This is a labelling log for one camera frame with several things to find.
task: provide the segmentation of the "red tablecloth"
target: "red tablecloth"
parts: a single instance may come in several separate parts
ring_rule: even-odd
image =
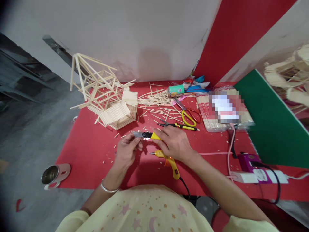
[[[156,88],[159,90],[173,85],[171,81],[155,82],[155,84],[163,85],[164,87],[152,86],[152,91],[156,90]],[[150,92],[149,82],[136,83],[130,88],[131,91],[138,92],[139,96]],[[195,98],[186,98],[183,100],[183,104],[196,109]],[[138,108],[138,115],[142,115],[143,112],[145,112],[144,109]],[[87,108],[83,108],[56,161],[56,164],[69,163],[72,168],[70,175],[60,184],[60,187],[95,189],[112,166],[112,161],[114,161],[115,157],[114,153],[117,150],[117,147],[114,148],[114,146],[118,144],[121,136],[131,131],[142,131],[145,126],[149,130],[151,130],[151,127],[160,127],[154,121],[159,121],[158,118],[152,116],[150,112],[146,113],[146,115],[139,118],[139,123],[136,120],[119,130],[114,130],[110,127],[104,128],[98,123],[94,124],[97,116]],[[200,129],[200,132],[184,131],[187,133],[191,146],[199,153],[228,151],[228,132],[206,132],[203,123],[198,124],[197,128]],[[163,184],[179,194],[187,194],[183,183],[172,177],[171,168],[164,167],[165,160],[149,154],[158,149],[154,143],[145,142],[143,151],[136,155],[133,165],[128,170],[122,188],[127,189],[141,184]],[[256,154],[248,134],[241,131],[238,131],[236,134],[235,150],[237,153],[243,151]],[[204,158],[223,174],[228,174],[227,155],[207,155]],[[202,183],[201,179],[191,169],[179,161],[176,161],[176,163],[180,175],[187,184],[191,195],[210,195],[210,192]],[[232,171],[241,170],[237,159],[231,158],[230,164]],[[276,168],[290,176],[297,176],[306,170],[285,166],[276,166]],[[277,195],[276,184],[236,184],[250,198],[274,199]],[[309,201],[308,190],[309,178],[303,180],[290,179],[289,184],[282,184],[281,199]]]

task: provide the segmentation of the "person's right hand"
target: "person's right hand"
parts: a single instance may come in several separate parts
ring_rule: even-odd
[[[183,130],[169,125],[161,131],[156,128],[153,128],[153,131],[161,140],[152,141],[161,148],[166,156],[186,163],[193,155],[197,154],[190,146],[187,134]]]

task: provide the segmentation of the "sleeve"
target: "sleeve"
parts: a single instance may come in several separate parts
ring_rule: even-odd
[[[253,221],[231,216],[223,232],[279,232],[272,224],[266,221]]]
[[[62,220],[56,232],[75,232],[88,218],[85,211],[74,211]]]

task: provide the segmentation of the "pink paper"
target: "pink paper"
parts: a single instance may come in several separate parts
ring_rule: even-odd
[[[187,96],[185,96],[185,95],[183,95],[183,96],[181,96],[178,100],[179,101],[182,101],[183,99],[185,99]]]

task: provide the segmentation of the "red scissors handle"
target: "red scissors handle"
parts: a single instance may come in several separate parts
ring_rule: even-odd
[[[191,117],[192,117],[192,118],[194,119],[194,121],[196,121],[197,123],[201,123],[201,122],[203,121],[203,118],[202,118],[202,116],[201,116],[201,114],[200,114],[199,112],[197,112],[197,111],[195,111],[195,110],[193,110],[193,109],[189,109],[189,108],[187,108],[187,111],[190,113]],[[200,120],[197,120],[197,119],[192,115],[192,112],[196,113],[196,114],[199,116]]]

